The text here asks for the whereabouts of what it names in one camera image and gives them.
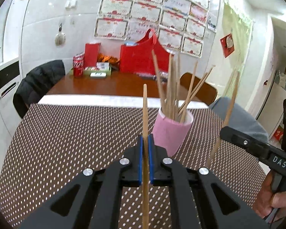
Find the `person right hand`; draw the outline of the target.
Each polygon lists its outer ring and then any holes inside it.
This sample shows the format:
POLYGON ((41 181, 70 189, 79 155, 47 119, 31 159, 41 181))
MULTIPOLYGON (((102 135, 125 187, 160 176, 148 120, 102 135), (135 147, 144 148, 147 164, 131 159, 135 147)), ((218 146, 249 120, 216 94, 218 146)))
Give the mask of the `person right hand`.
POLYGON ((253 210, 258 216, 264 218, 270 214, 273 208, 279 208, 274 221, 277 221, 286 216, 286 192, 274 194, 271 190, 271 182, 274 172, 270 171, 264 179, 261 189, 257 194, 253 204, 253 210))

